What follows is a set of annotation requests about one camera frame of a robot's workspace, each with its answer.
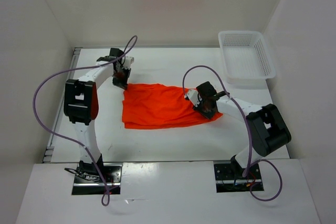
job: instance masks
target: white platform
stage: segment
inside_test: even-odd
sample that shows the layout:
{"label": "white platform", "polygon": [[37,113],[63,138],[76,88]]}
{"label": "white platform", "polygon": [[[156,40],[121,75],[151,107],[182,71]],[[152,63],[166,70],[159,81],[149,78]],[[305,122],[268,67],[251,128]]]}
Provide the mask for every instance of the white platform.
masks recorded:
{"label": "white platform", "polygon": [[[75,61],[77,67],[94,65],[109,49],[82,49]],[[135,48],[135,58],[129,83],[161,83],[182,86],[184,73],[194,65],[208,65],[223,76],[219,48]],[[75,71],[79,78],[86,71]],[[207,69],[195,69],[186,78],[186,87],[210,81],[220,91],[219,82]],[[251,103],[272,103],[265,81],[253,87],[227,85],[228,91]],[[230,159],[247,144],[245,125],[227,115],[203,125],[164,130],[128,130],[121,122],[123,90],[112,85],[109,78],[98,90],[99,114],[96,119],[98,146],[105,162],[206,161]],[[61,109],[57,132],[76,138],[72,124]],[[51,162],[78,162],[79,147],[59,137],[53,137],[55,147]],[[289,158],[286,147],[269,158]]]}
{"label": "white platform", "polygon": [[[34,166],[17,224],[35,223],[248,223],[318,224],[319,219],[300,163],[273,161],[283,177],[283,190],[272,202],[249,192],[216,193],[213,162],[124,163],[121,194],[103,207],[100,195],[72,196],[73,175],[64,167]],[[279,179],[260,163],[265,191],[276,193]]]}

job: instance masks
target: cable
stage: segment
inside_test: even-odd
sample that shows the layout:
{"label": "cable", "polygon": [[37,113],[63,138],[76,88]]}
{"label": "cable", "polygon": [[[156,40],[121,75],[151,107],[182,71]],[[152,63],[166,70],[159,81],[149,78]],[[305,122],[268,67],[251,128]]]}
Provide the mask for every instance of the cable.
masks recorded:
{"label": "cable", "polygon": [[256,183],[250,185],[250,193],[251,193],[251,195],[252,195],[255,199],[257,199],[257,200],[266,202],[266,201],[274,200],[275,198],[277,198],[277,197],[280,195],[280,193],[281,193],[281,191],[282,191],[282,177],[281,177],[281,174],[280,174],[279,170],[275,167],[275,165],[274,165],[271,161],[269,161],[269,160],[267,160],[267,159],[261,159],[261,160],[259,160],[259,161],[256,161],[256,162],[252,163],[251,166],[254,166],[255,164],[257,164],[257,163],[259,163],[259,162],[262,162],[262,161],[267,162],[268,164],[270,164],[270,165],[274,168],[274,170],[277,172],[277,174],[278,174],[278,176],[279,176],[279,180],[280,180],[280,187],[279,187],[279,190],[278,190],[277,194],[275,194],[273,197],[271,197],[271,198],[269,198],[269,199],[261,199],[261,198],[258,198],[257,196],[255,196],[255,195],[252,193],[252,189],[253,189],[253,187],[254,187],[255,185],[260,184],[261,182],[256,182]]}
{"label": "cable", "polygon": [[[124,52],[126,52],[126,49],[127,49],[128,46],[130,45],[130,42],[132,41],[133,37],[127,42],[127,44],[126,44],[126,46],[125,46],[125,48],[124,48]],[[125,53],[124,53],[123,59],[124,59],[124,61],[122,62],[121,66],[124,66],[124,63],[125,63],[125,61],[126,61],[126,54],[125,54]]]}
{"label": "cable", "polygon": [[246,169],[243,171],[243,177],[246,177],[250,171],[250,166],[251,166],[251,159],[252,159],[252,134],[251,134],[251,130],[250,130],[250,127],[248,126],[248,122],[247,122],[247,119],[245,117],[245,114],[243,112],[243,109],[240,107],[240,105],[238,104],[238,102],[230,96],[229,92],[227,92],[224,84],[223,84],[223,81],[222,79],[220,78],[220,76],[218,75],[218,73],[212,69],[211,67],[208,67],[206,65],[198,65],[198,66],[195,66],[195,67],[192,67],[191,69],[189,69],[183,76],[183,80],[182,80],[182,89],[183,89],[183,94],[185,96],[185,90],[184,90],[184,81],[185,81],[185,77],[186,75],[193,69],[195,68],[207,68],[209,70],[211,70],[218,78],[219,82],[221,83],[221,86],[225,92],[225,94],[227,95],[227,97],[229,97],[233,103],[237,106],[238,110],[240,111],[240,113],[242,114],[243,116],[243,119],[244,119],[244,123],[246,125],[246,129],[247,129],[247,134],[248,134],[248,141],[249,141],[249,148],[248,148],[248,160],[247,160],[247,166],[246,166]]}
{"label": "cable", "polygon": [[224,86],[223,81],[222,81],[222,79],[220,78],[219,74],[218,74],[214,69],[212,69],[211,67],[208,67],[208,66],[206,66],[206,65],[198,65],[198,66],[195,66],[195,67],[190,68],[190,69],[184,74],[183,79],[182,79],[182,89],[183,89],[183,95],[184,95],[184,97],[185,97],[185,90],[184,90],[184,81],[185,81],[185,77],[186,77],[186,75],[187,75],[191,70],[193,70],[193,69],[195,69],[195,68],[207,68],[207,69],[211,70],[211,71],[216,75],[216,77],[218,78],[219,82],[221,83],[221,86],[222,86],[222,88],[223,88],[225,94],[226,94],[226,95],[227,95],[227,96],[234,102],[234,104],[237,106],[238,110],[239,110],[240,113],[242,114],[242,117],[243,117],[244,122],[245,122],[245,125],[246,125],[247,134],[248,134],[248,141],[249,141],[248,161],[247,161],[246,169],[243,171],[243,177],[246,177],[246,176],[249,174],[249,170],[250,170],[250,168],[251,168],[252,166],[254,166],[255,164],[257,164],[257,163],[259,163],[259,162],[261,162],[261,161],[264,161],[264,162],[269,163],[269,164],[275,169],[275,171],[277,172],[277,174],[278,174],[278,176],[279,176],[279,179],[280,179],[280,188],[279,188],[279,191],[277,192],[277,194],[275,194],[273,197],[271,197],[271,198],[269,198],[269,199],[260,199],[260,198],[258,198],[257,196],[255,196],[255,195],[252,193],[252,188],[253,188],[255,185],[257,185],[258,183],[260,183],[260,182],[254,183],[253,185],[250,186],[250,193],[251,193],[251,195],[252,195],[254,198],[256,198],[256,199],[258,199],[258,200],[260,200],[260,201],[271,201],[271,200],[274,200],[275,198],[277,198],[277,197],[280,195],[280,193],[281,193],[281,191],[282,191],[282,177],[281,177],[281,175],[280,175],[280,173],[279,173],[279,170],[275,167],[275,165],[274,165],[273,163],[271,163],[269,160],[266,160],[266,159],[261,159],[261,160],[259,160],[259,161],[255,161],[255,162],[253,162],[253,163],[251,164],[251,159],[252,159],[252,134],[251,134],[250,127],[249,127],[249,125],[248,125],[248,122],[247,122],[247,120],[246,120],[246,117],[245,117],[245,114],[244,114],[242,108],[240,107],[240,105],[238,104],[238,102],[237,102],[233,97],[231,97],[230,94],[227,92],[227,90],[225,89],[225,86]]}
{"label": "cable", "polygon": [[253,185],[255,182],[256,182],[256,176],[252,173],[252,172],[249,172],[248,173],[249,175],[251,175],[252,177],[253,177],[253,181],[252,181],[252,183],[249,183],[248,181],[249,181],[249,178],[248,178],[248,176],[247,176],[247,187],[249,187],[249,186],[251,186],[251,185]]}
{"label": "cable", "polygon": [[[108,206],[109,203],[110,203],[110,188],[108,187],[107,183],[106,183],[106,180],[103,176],[103,174],[101,173],[101,170],[99,169],[98,165],[96,164],[95,162],[95,159],[94,157],[92,156],[92,154],[90,153],[90,151],[86,148],[86,146],[84,144],[82,144],[80,141],[78,140],[75,140],[73,138],[70,138],[70,137],[67,137],[67,136],[64,136],[64,135],[61,135],[61,134],[58,134],[57,132],[54,132],[53,130],[49,129],[42,121],[41,119],[39,118],[38,114],[37,114],[37,110],[36,110],[36,97],[37,97],[37,94],[39,92],[39,90],[42,88],[42,86],[47,82],[49,81],[51,78],[55,77],[55,76],[58,76],[62,73],[67,73],[67,72],[71,72],[71,71],[75,71],[75,70],[84,70],[84,69],[94,69],[94,68],[101,68],[101,67],[104,67],[104,66],[107,66],[109,64],[112,64],[118,60],[120,60],[122,57],[126,56],[126,54],[128,54],[129,51],[131,51],[133,49],[133,47],[135,46],[135,44],[137,43],[138,41],[138,37],[137,35],[134,35],[127,43],[125,49],[128,47],[128,45],[130,44],[130,42],[134,39],[134,42],[133,44],[131,45],[131,47],[127,50],[127,51],[124,51],[124,54],[119,56],[118,58],[110,61],[110,62],[107,62],[107,63],[104,63],[104,64],[101,64],[101,65],[96,65],[96,66],[90,66],[90,67],[80,67],[80,68],[72,68],[72,69],[68,69],[68,70],[63,70],[63,71],[60,71],[60,72],[57,72],[57,73],[54,73],[52,74],[51,76],[49,76],[47,79],[45,79],[36,89],[35,93],[34,93],[34,97],[33,97],[33,112],[34,112],[34,116],[37,120],[37,122],[42,126],[42,128],[44,128],[47,132],[55,135],[55,136],[59,136],[59,137],[62,137],[64,139],[67,139],[67,140],[70,140],[72,142],[75,142],[77,144],[79,144],[80,146],[82,146],[86,152],[88,153],[88,155],[90,156],[91,160],[92,160],[92,163],[94,164],[98,174],[99,174],[99,177],[100,179],[102,180],[102,182],[104,183],[104,187],[105,187],[105,193],[103,194],[102,198],[101,198],[101,203],[103,206]],[[104,197],[105,195],[107,195],[107,203],[104,203]]]}

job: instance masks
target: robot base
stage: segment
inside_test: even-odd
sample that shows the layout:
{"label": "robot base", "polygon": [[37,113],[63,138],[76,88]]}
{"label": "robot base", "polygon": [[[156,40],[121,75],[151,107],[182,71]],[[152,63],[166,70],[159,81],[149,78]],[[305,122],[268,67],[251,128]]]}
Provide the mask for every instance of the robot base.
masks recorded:
{"label": "robot base", "polygon": [[250,168],[250,174],[246,177],[237,177],[231,170],[230,161],[214,162],[217,193],[228,193],[234,191],[249,191],[252,183],[260,182],[252,188],[252,191],[263,191],[263,181],[259,165]]}
{"label": "robot base", "polygon": [[[107,185],[112,187],[110,194],[120,194],[122,164],[104,163],[102,169]],[[75,176],[73,181],[72,195],[102,195],[105,192],[103,182],[99,178],[85,180]]]}

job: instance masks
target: black clamp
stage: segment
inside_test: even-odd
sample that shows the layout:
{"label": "black clamp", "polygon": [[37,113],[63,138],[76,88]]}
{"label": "black clamp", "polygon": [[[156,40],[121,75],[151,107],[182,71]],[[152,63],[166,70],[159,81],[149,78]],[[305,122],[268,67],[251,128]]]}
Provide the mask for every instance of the black clamp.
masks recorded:
{"label": "black clamp", "polygon": [[[108,56],[100,57],[97,61],[106,61],[111,62],[112,60],[115,60],[122,56],[124,52],[120,50],[119,48],[111,48],[110,53]],[[127,81],[131,73],[131,69],[125,69],[123,67],[125,63],[125,57],[122,57],[118,61],[113,63],[113,85],[122,88],[127,89]]]}
{"label": "black clamp", "polygon": [[216,101],[225,96],[225,92],[221,91],[217,93],[215,88],[208,81],[197,86],[196,90],[202,99],[198,99],[199,105],[194,106],[193,110],[198,111],[204,117],[211,119],[216,112],[218,112]]}

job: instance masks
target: black bracket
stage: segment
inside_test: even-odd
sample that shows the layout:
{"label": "black bracket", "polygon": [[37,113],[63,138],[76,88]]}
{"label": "black bracket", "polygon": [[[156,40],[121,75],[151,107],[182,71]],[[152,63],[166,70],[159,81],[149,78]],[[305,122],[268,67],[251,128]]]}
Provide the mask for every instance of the black bracket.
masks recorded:
{"label": "black bracket", "polygon": [[[124,52],[123,52],[122,50],[120,50],[119,48],[111,48],[111,49],[110,49],[110,53],[109,53],[109,55],[108,55],[108,56],[104,56],[104,57],[99,57],[98,60],[97,60],[97,62],[98,62],[98,61],[111,62],[111,61],[113,61],[113,60],[119,58],[119,57],[122,56],[123,54],[124,54]],[[117,72],[117,71],[118,71],[118,70],[117,70],[117,62],[114,62],[114,63],[113,63],[113,71],[114,71],[114,72]]]}
{"label": "black bracket", "polygon": [[263,157],[291,141],[289,130],[274,104],[246,116],[252,134],[253,149]]}
{"label": "black bracket", "polygon": [[[97,160],[97,165],[100,170],[102,170],[104,167],[103,158],[101,154],[100,154],[99,159]],[[88,163],[84,163],[83,161],[80,161],[78,164],[78,170],[81,173],[87,173],[89,175],[99,176],[98,171],[93,163],[88,164]]]}
{"label": "black bracket", "polygon": [[[76,96],[83,94],[83,100]],[[64,114],[72,123],[89,125],[98,115],[98,96],[96,83],[69,79],[65,83]]]}

